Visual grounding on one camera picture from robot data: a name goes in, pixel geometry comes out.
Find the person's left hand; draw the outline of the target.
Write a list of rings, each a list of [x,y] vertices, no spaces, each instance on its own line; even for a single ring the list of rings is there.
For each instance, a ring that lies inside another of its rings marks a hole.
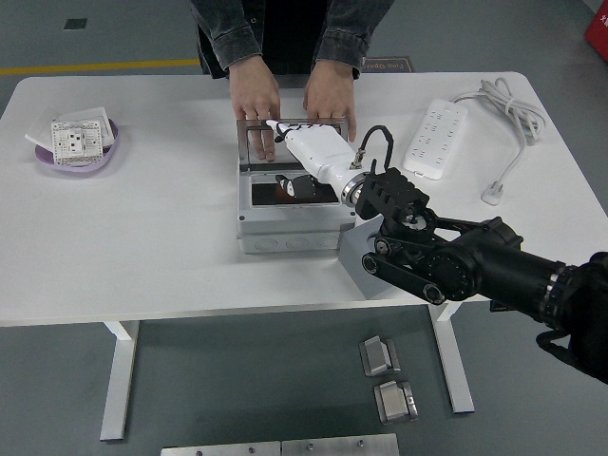
[[[351,66],[319,60],[306,84],[303,100],[309,119],[347,119],[351,143],[357,132],[353,84]]]

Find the person's right hand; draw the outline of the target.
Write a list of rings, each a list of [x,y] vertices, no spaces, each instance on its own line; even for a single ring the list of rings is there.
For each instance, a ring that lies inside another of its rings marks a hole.
[[[238,121],[267,121],[280,118],[278,83],[255,55],[229,66],[232,108]]]

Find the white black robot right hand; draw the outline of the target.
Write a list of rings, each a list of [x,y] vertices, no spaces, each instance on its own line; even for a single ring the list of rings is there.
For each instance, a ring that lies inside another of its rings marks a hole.
[[[357,203],[368,174],[362,165],[363,148],[354,152],[336,129],[327,124],[291,126],[273,120],[267,120],[266,124],[308,172],[297,178],[275,177],[290,197],[311,199],[320,185],[329,185],[342,204],[353,207]]]

